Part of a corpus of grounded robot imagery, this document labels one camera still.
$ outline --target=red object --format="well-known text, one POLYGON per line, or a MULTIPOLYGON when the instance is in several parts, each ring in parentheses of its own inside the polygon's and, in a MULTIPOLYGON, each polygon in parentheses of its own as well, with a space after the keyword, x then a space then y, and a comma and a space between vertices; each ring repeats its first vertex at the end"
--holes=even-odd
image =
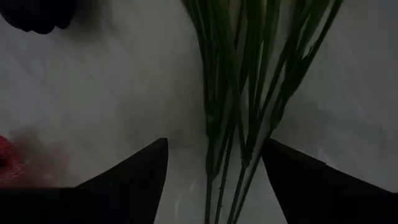
POLYGON ((0 187, 10 187, 24 175, 24 164, 18 151, 7 139, 0 136, 0 187))

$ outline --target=white floor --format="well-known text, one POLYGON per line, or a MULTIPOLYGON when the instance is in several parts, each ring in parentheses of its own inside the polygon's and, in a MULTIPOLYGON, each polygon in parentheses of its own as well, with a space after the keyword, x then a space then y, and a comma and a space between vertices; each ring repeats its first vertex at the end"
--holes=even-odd
MULTIPOLYGON (((395 192, 397 6, 345 1, 274 134, 395 192)), ((85 0, 82 8, 70 29, 50 35, 23 33, 0 19, 0 135, 16 142, 36 178, 52 186, 77 185, 167 137, 156 223, 203 223, 201 62, 181 1, 85 0)), ((234 152, 222 218, 240 168, 234 152)), ((264 167, 241 220, 286 223, 264 167)))

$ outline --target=plant stem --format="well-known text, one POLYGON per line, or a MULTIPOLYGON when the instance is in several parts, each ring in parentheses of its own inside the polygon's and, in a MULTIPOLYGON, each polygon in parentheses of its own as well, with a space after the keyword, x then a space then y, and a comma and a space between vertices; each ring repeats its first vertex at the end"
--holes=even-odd
POLYGON ((246 196, 248 195, 251 182, 253 180, 254 174, 256 173, 257 166, 259 165, 259 162, 260 162, 261 151, 263 150, 267 140, 271 137, 271 134, 272 134, 272 131, 269 131, 267 136, 266 136, 266 138, 265 138, 265 140, 264 140, 264 142, 262 143, 262 147, 261 147, 261 149, 260 149, 260 151, 259 151, 259 153, 258 153, 258 155, 256 157, 256 160, 254 161, 254 165, 253 165, 253 168, 250 171, 248 182, 247 182, 246 186, 243 189, 243 196, 242 196, 241 202, 239 203, 238 210, 236 211, 236 215, 235 215, 235 219, 234 219, 233 224, 236 224, 238 222, 239 215, 241 214, 241 211, 242 211, 242 208, 243 208, 243 203, 244 203, 244 201, 246 199, 246 196))
POLYGON ((220 173, 221 165, 223 163, 225 149, 227 147, 227 142, 230 138, 233 138, 233 136, 231 137, 231 134, 230 134, 232 128, 235 128, 235 124, 234 124, 233 115, 230 115, 228 118, 228 121, 227 121, 227 125, 225 127, 224 136, 223 136, 223 140, 221 142, 220 150, 218 151, 218 157, 217 157, 216 167, 215 167, 215 171, 214 171, 214 178, 216 178, 218 176, 218 174, 220 173))
POLYGON ((242 17, 243 17, 244 4, 242 1, 240 1, 240 2, 241 2, 241 5, 239 7, 238 23, 236 24, 235 39, 234 39, 235 48, 238 48, 239 36, 241 33, 241 26, 242 26, 242 17))
POLYGON ((210 207, 211 207, 211 191, 213 189, 213 178, 207 175, 206 187, 206 211, 205 211, 205 224, 210 223, 210 207))
POLYGON ((260 101, 262 96, 262 90, 264 88, 264 82, 269 66, 269 60, 274 50, 275 38, 279 25, 279 14, 280 14, 280 0, 268 0, 267 11, 266 11, 266 24, 264 28, 264 43, 262 48, 262 58, 260 64, 259 80, 256 88, 256 98, 254 100, 254 112, 255 117, 259 116, 260 101))
POLYGON ((232 201, 231 211, 229 211, 229 217, 228 217, 227 224, 231 224, 233 221, 233 217, 234 217, 236 205, 238 203, 239 193, 241 192, 241 188, 243 185, 243 180, 244 180, 244 175, 246 173, 246 169, 247 169, 246 166, 242 166, 242 168, 241 168, 241 173, 239 174, 238 184, 236 185, 236 189, 235 189, 234 199, 232 201))
POLYGON ((280 78, 280 74, 282 72, 282 69, 285 65, 285 62, 287 60, 287 57, 292 54, 292 52, 295 51, 295 49, 293 49, 292 47, 295 47, 295 39, 296 36, 300 35, 300 31, 302 30, 302 26, 305 24, 305 21, 308 19, 308 16, 310 15, 310 11, 312 9, 314 0, 309 1, 310 3, 308 3, 303 12, 300 15, 300 18, 297 19, 297 21, 295 22, 294 28, 292 29, 292 31, 290 32, 286 43, 284 45, 284 48, 282 50, 282 52, 279 55, 279 59, 276 65, 276 68, 274 70, 274 76, 272 77, 271 83, 269 85, 269 89, 266 95, 266 99, 264 101, 264 103, 261 106, 261 110, 258 116, 258 122, 262 122, 262 119, 266 113, 266 109, 268 107, 268 104, 271 101, 272 95, 274 94, 277 82, 280 78))
POLYGON ((211 191, 213 190, 213 173, 214 173, 214 148, 215 142, 210 138, 206 156, 206 207, 205 207, 205 224, 210 224, 210 208, 211 208, 211 191))
POLYGON ((225 183, 226 183, 226 176, 228 174, 229 158, 231 157, 232 145, 233 145, 233 141, 234 141, 234 132, 235 132, 235 127, 233 127, 231 129, 230 134, 229 134, 228 147, 226 150, 225 163, 224 163, 224 169, 223 169, 223 176, 221 178, 220 194, 218 196, 218 202, 217 202, 215 224, 218 224, 218 220, 220 219, 221 204, 223 203, 223 195, 224 195, 224 189, 225 189, 225 183))

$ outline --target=dark blue object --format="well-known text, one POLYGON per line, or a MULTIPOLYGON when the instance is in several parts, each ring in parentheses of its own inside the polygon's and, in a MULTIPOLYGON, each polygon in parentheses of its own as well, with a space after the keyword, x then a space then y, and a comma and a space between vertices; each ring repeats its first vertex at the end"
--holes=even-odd
POLYGON ((39 34, 66 29, 75 11, 76 0, 0 0, 0 13, 10 25, 39 34))

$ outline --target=artificial plant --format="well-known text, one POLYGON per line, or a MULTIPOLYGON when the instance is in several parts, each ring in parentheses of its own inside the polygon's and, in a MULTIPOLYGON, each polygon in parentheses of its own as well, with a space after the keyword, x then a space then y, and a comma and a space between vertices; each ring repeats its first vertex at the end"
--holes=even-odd
POLYGON ((277 53, 279 59, 273 72, 269 69, 269 63, 271 55, 275 54, 281 0, 242 0, 235 34, 228 0, 183 1, 197 32, 203 63, 206 133, 209 142, 206 155, 205 223, 210 223, 213 180, 220 173, 226 154, 215 216, 215 223, 219 222, 229 158, 237 129, 241 171, 227 221, 227 224, 235 224, 261 158, 259 153, 255 156, 247 183, 243 186, 266 111, 272 107, 271 116, 266 120, 269 129, 264 135, 267 140, 278 127, 287 102, 304 79, 343 0, 296 0, 291 29, 283 50, 277 53), (243 25, 247 29, 243 54, 239 57, 236 49, 243 25), (269 77, 271 82, 265 100, 262 101, 269 73, 273 75, 269 77), (245 87, 249 102, 247 108, 243 107, 241 98, 245 87), (230 106, 227 106, 228 98, 231 99, 230 106), (242 118, 242 108, 247 110, 247 118, 242 118), (248 124, 246 132, 244 121, 248 124))

